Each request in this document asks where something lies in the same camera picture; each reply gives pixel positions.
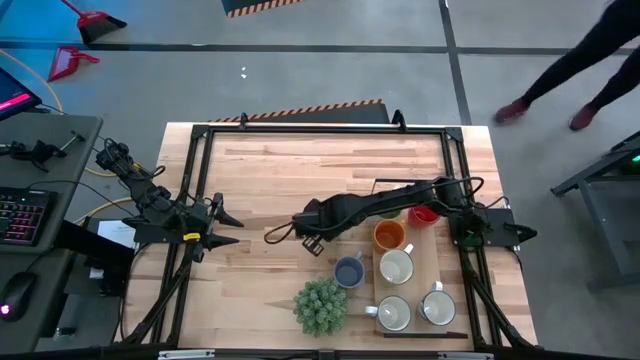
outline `red cup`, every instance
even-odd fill
[[[422,229],[435,224],[440,215],[431,211],[428,206],[416,206],[409,209],[409,225],[415,229]]]

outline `wooden tray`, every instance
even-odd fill
[[[411,259],[414,266],[413,276],[409,281],[401,285],[394,285],[385,280],[380,273],[380,258],[382,254],[378,254],[374,249],[372,256],[373,289],[376,306],[390,295],[397,295],[403,298],[411,307],[411,322],[402,331],[389,331],[376,321],[376,332],[385,337],[466,339],[467,336],[465,335],[467,334],[465,331],[468,330],[468,324],[465,324],[466,319],[464,317],[456,316],[449,325],[438,326],[424,320],[417,311],[418,303],[431,290],[433,282],[440,280],[435,234],[436,231],[443,230],[441,229],[442,227],[448,227],[447,220],[440,219],[434,225],[418,230],[407,224],[407,213],[408,210],[402,211],[402,214],[394,220],[405,222],[407,245],[413,244],[413,250],[411,251]]]

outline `red dustpan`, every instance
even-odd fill
[[[49,81],[58,80],[76,72],[80,59],[89,60],[94,64],[100,62],[98,58],[81,53],[75,46],[60,46],[49,70]]]

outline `person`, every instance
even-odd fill
[[[615,0],[604,11],[600,21],[585,38],[549,67],[522,97],[504,106],[494,115],[498,124],[518,119],[531,104],[574,75],[610,56],[640,35],[640,0]],[[603,107],[633,90],[640,83],[640,46],[596,95],[580,109],[569,123],[578,131],[586,128]]]

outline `white cup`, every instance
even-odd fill
[[[367,306],[367,315],[376,317],[385,329],[402,331],[411,322],[411,308],[404,299],[398,296],[387,296],[378,306]]]
[[[428,322],[445,326],[456,316],[456,304],[449,294],[444,292],[440,281],[431,286],[431,291],[418,304],[418,314]]]
[[[380,274],[392,284],[404,284],[413,276],[413,260],[409,255],[413,245],[407,245],[404,250],[393,249],[387,251],[380,258]]]

